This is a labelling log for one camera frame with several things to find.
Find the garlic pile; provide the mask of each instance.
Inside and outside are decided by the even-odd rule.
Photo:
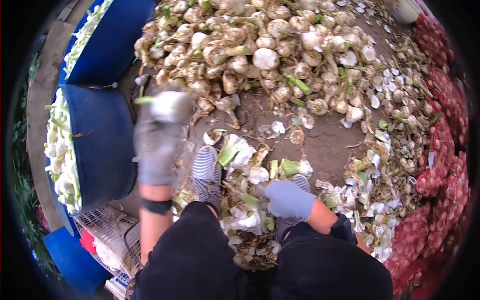
[[[47,142],[45,155],[50,159],[50,166],[45,171],[50,174],[55,183],[55,193],[58,201],[67,206],[70,214],[82,209],[82,197],[78,180],[75,151],[73,149],[72,131],[68,104],[59,88],[57,98],[52,105],[46,105],[50,110],[47,124]]]
[[[85,46],[88,43],[88,40],[92,36],[92,33],[95,31],[98,23],[102,20],[103,15],[107,12],[107,9],[112,4],[113,0],[104,0],[102,5],[95,6],[93,12],[87,11],[87,21],[80,28],[76,33],[72,34],[72,36],[76,37],[77,40],[72,46],[72,49],[69,53],[65,55],[63,60],[65,61],[66,67],[63,68],[67,75],[65,76],[65,80],[68,79],[70,73],[72,72],[75,64],[77,63],[78,58],[82,54]]]
[[[373,79],[386,70],[372,37],[354,26],[349,7],[341,11],[332,1],[298,4],[166,1],[157,6],[156,20],[143,27],[135,54],[145,67],[158,71],[158,85],[190,88],[199,106],[192,125],[216,107],[239,129],[235,107],[222,96],[254,86],[270,95],[270,108],[283,110],[293,103],[323,115],[330,107],[346,115],[347,127],[368,121],[363,95],[383,87]],[[396,89],[396,83],[387,84]]]

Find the gray work glove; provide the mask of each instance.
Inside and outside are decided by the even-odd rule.
[[[159,122],[152,117],[151,104],[141,107],[133,130],[135,152],[139,156],[138,181],[151,185],[169,185],[175,181],[173,157],[182,133],[182,124]]]
[[[313,201],[317,197],[291,181],[275,181],[265,188],[265,195],[270,199],[268,211],[271,214],[302,221],[310,217]]]

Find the blue barrel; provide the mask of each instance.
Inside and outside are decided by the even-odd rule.
[[[74,215],[84,214],[122,199],[132,190],[136,173],[132,118],[116,89],[69,84],[58,88],[70,112],[82,195],[82,209]],[[58,196],[52,192],[57,201]]]
[[[103,0],[95,0],[90,11]],[[75,64],[70,77],[65,80],[65,61],[60,68],[60,84],[105,86],[117,81],[133,60],[133,45],[142,36],[142,27],[155,9],[153,0],[114,0],[98,23]],[[86,22],[87,14],[78,23],[75,32]],[[65,54],[76,40],[72,36]]]
[[[44,241],[63,278],[77,292],[91,295],[111,277],[111,274],[82,248],[79,237],[71,236],[65,227],[47,234]]]

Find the blue basin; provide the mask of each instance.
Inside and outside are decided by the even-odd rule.
[[[95,0],[90,11],[103,0]],[[90,37],[65,80],[65,61],[60,67],[60,84],[105,86],[117,81],[133,60],[133,45],[142,36],[142,27],[152,17],[152,0],[114,0]],[[78,23],[75,32],[86,22],[87,14]],[[65,54],[69,53],[77,38],[72,36]]]
[[[136,173],[132,162],[135,156],[132,118],[116,89],[69,84],[60,84],[58,88],[62,89],[70,111],[82,195],[82,209],[74,215],[84,214],[114,199],[122,199],[132,190]],[[52,196],[58,201],[54,190]]]

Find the black cable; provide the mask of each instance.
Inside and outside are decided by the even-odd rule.
[[[132,226],[130,226],[130,228],[127,229],[127,231],[125,231],[125,233],[123,234],[123,242],[125,243],[125,247],[127,247],[127,251],[128,251],[128,254],[130,255],[130,257],[135,261],[136,264],[139,264],[142,268],[145,268],[145,266],[140,262],[140,260],[138,259],[138,257],[135,255],[135,253],[133,253],[131,250],[130,250],[130,247],[127,243],[127,234],[130,232],[130,230],[135,227],[135,225],[138,224],[138,222],[140,222],[140,220],[138,220],[135,224],[133,224]]]

